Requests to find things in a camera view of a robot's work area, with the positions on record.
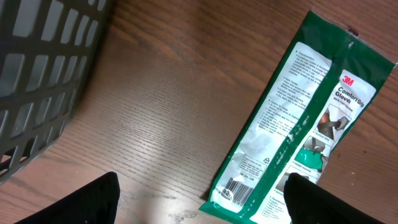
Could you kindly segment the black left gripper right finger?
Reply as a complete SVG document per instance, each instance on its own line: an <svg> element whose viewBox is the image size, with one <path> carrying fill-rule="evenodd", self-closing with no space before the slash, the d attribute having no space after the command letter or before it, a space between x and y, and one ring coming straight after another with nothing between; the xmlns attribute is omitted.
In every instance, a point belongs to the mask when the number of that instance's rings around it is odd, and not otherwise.
<svg viewBox="0 0 398 224"><path fill-rule="evenodd" d="M289 175L284 200L293 224L382 224L298 173Z"/></svg>

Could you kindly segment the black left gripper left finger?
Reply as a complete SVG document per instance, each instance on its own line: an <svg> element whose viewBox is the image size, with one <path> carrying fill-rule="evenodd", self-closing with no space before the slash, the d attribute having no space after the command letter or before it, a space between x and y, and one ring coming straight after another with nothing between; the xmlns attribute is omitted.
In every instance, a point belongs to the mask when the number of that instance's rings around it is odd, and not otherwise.
<svg viewBox="0 0 398 224"><path fill-rule="evenodd" d="M107 172L17 224L114 223L119 197L118 175Z"/></svg>

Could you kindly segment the green white packet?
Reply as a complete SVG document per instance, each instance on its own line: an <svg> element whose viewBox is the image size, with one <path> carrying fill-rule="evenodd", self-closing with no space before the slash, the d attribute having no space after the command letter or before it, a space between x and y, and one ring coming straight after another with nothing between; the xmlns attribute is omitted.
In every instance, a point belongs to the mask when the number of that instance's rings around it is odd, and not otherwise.
<svg viewBox="0 0 398 224"><path fill-rule="evenodd" d="M292 223L288 176L316 184L395 61L309 11L216 175L201 210L232 223Z"/></svg>

